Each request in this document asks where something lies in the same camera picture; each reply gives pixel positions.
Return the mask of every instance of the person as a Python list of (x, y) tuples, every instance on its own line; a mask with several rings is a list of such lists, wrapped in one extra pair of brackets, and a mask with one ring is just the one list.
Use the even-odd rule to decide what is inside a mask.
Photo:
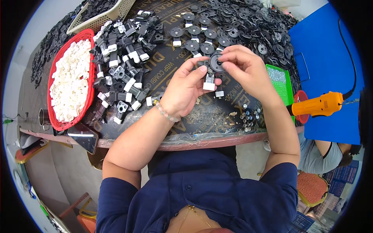
[[(298, 169), (312, 174), (324, 174), (337, 167), (350, 165), (352, 157), (361, 148), (361, 145), (306, 139), (304, 132), (299, 133), (298, 138), (301, 147)], [(268, 140), (264, 141), (263, 147), (271, 151)]]
[(242, 45), (219, 61), (263, 105), (272, 151), (259, 181), (241, 179), (234, 159), (212, 149), (178, 151), (157, 163), (140, 188), (140, 170), (203, 90), (207, 68), (187, 60), (160, 100), (126, 129), (103, 161), (96, 232), (288, 232), (297, 215), (300, 145), (293, 121), (262, 59)]

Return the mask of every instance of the black table surface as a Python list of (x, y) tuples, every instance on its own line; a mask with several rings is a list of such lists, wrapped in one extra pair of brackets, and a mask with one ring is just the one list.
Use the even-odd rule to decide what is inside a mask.
[[(165, 34), (168, 38), (164, 44), (157, 45), (155, 53), (150, 56), (145, 65), (150, 70), (143, 80), (143, 87), (150, 88), (148, 96), (157, 95), (164, 91), (175, 71), (187, 59), (192, 57), (192, 54), (188, 50), (173, 47), (172, 37), (167, 33), (173, 27), (184, 27), (183, 18), (177, 15), (181, 15), (183, 12), (190, 12), (189, 7), (191, 5), (192, 1), (183, 0), (136, 1), (128, 13), (128, 17), (131, 17), (138, 10), (154, 10), (157, 16), (162, 16), (162, 23), (164, 24)], [(216, 25), (213, 23), (209, 26), (211, 29), (215, 27)], [(182, 43), (189, 39), (190, 37), (187, 33), (184, 33), (181, 37)], [(26, 112), (28, 112), (29, 117), (26, 121), (19, 121), (19, 126), (33, 132), (53, 134), (52, 127), (44, 131), (38, 123), (39, 110), (41, 108), (47, 109), (48, 77), (53, 59), (46, 63), (40, 86), (35, 89), (34, 84), (30, 82), (30, 76), (32, 61), (37, 51), (38, 47), (30, 56), (27, 68), (23, 74), (18, 112), (21, 116), (25, 116)], [(172, 127), (165, 141), (171, 144), (178, 144), (188, 141), (245, 134), (242, 128), (242, 120), (239, 119), (240, 114), (246, 110), (253, 113), (257, 108), (261, 109), (261, 104), (254, 97), (246, 93), (242, 86), (229, 74), (220, 73), (217, 75), (221, 75), (223, 81), (224, 97), (215, 98), (214, 92), (199, 97), (199, 104), (196, 104), (186, 117), (183, 117), (180, 122), (177, 122)], [(123, 123), (118, 125), (113, 121), (116, 108), (109, 107), (106, 113), (107, 123), (93, 121), (93, 111), (101, 105), (101, 100), (97, 97), (97, 94), (96, 91), (93, 103), (81, 122), (97, 131), (100, 138), (103, 139), (116, 139), (125, 129), (136, 122), (151, 108), (146, 106), (146, 103), (143, 103), (137, 111), (129, 112)], [(248, 109), (243, 110), (243, 104), (247, 104)], [(259, 116), (258, 120), (254, 119), (255, 126), (253, 130), (248, 133), (265, 131), (262, 112)]]

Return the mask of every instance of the gray shirt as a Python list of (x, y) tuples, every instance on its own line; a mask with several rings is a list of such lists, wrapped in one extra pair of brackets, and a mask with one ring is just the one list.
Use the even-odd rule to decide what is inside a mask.
[(315, 140), (306, 139), (304, 133), (298, 134), (301, 146), (301, 161), (298, 169), (306, 173), (323, 174), (336, 168), (342, 160), (342, 152), (337, 143), (332, 146), (323, 158), (316, 146)]

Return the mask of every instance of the green plastic tray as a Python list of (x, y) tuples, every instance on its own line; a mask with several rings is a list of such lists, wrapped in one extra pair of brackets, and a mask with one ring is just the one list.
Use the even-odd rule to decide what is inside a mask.
[(268, 65), (268, 64), (266, 64), (266, 68), (267, 68), (267, 71), (268, 71), (268, 68), (271, 68), (271, 69), (278, 70), (278, 71), (281, 71), (281, 72), (285, 73), (286, 84), (283, 83), (283, 82), (280, 82), (280, 81), (273, 81), (273, 80), (271, 80), (271, 82), (272, 82), (273, 86), (275, 87), (275, 90), (277, 91), (277, 93), (281, 97), (285, 106), (293, 104), (294, 103), (294, 97), (293, 97), (293, 89), (291, 88), (289, 71), (283, 70), (281, 68), (278, 68), (276, 66), (271, 66), (271, 65)]

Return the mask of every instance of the woman's left hand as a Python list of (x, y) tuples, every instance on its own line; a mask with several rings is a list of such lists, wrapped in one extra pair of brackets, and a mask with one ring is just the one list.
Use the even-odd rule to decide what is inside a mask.
[[(173, 117), (184, 117), (194, 107), (197, 98), (211, 92), (203, 89), (204, 77), (207, 67), (201, 66), (191, 71), (198, 61), (208, 60), (208, 57), (196, 57), (188, 59), (175, 72), (167, 86), (160, 103), (162, 108)], [(222, 83), (221, 79), (215, 79), (215, 85)]]

